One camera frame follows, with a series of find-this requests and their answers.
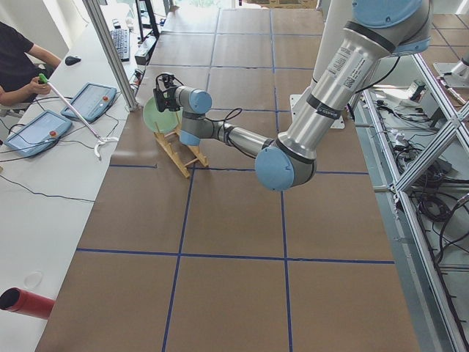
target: person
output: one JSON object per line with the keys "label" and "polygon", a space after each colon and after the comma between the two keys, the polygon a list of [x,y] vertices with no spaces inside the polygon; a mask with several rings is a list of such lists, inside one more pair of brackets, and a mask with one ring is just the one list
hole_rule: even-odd
{"label": "person", "polygon": [[51,91],[47,84],[39,83],[39,73],[47,77],[53,70],[38,68],[25,54],[57,68],[60,58],[26,39],[16,29],[0,22],[0,104],[12,106],[29,103],[36,95]]}

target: computer mouse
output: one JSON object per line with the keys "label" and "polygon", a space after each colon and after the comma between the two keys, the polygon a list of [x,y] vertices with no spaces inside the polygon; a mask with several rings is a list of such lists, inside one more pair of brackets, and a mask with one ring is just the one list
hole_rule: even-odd
{"label": "computer mouse", "polygon": [[81,61],[81,59],[78,56],[67,56],[65,58],[65,64],[67,66],[74,65],[74,64],[76,64],[77,62],[80,62],[80,61]]}

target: red cup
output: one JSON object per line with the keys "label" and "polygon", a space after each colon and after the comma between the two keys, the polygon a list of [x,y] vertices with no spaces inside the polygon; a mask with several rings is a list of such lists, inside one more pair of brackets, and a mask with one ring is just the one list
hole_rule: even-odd
{"label": "red cup", "polygon": [[0,296],[0,309],[48,319],[55,301],[19,288],[10,288]]}

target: keyboard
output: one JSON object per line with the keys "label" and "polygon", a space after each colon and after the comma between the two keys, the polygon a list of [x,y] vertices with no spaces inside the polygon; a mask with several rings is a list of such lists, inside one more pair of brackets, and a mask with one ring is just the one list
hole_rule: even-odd
{"label": "keyboard", "polygon": [[124,28],[112,29],[110,31],[112,41],[116,47],[120,61],[130,60],[130,31]]}

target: metal pole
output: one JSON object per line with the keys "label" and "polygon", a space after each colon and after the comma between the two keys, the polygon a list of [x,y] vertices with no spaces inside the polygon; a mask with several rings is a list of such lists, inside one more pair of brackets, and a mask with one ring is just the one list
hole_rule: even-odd
{"label": "metal pole", "polygon": [[137,100],[133,96],[133,91],[130,88],[127,76],[125,75],[124,67],[117,55],[117,50],[114,47],[109,29],[101,12],[100,5],[97,0],[83,0],[86,11],[88,11],[89,18],[95,27],[97,36],[100,38],[104,54],[108,59],[109,66],[112,69],[120,91],[129,107],[130,111],[134,111],[139,107]]}

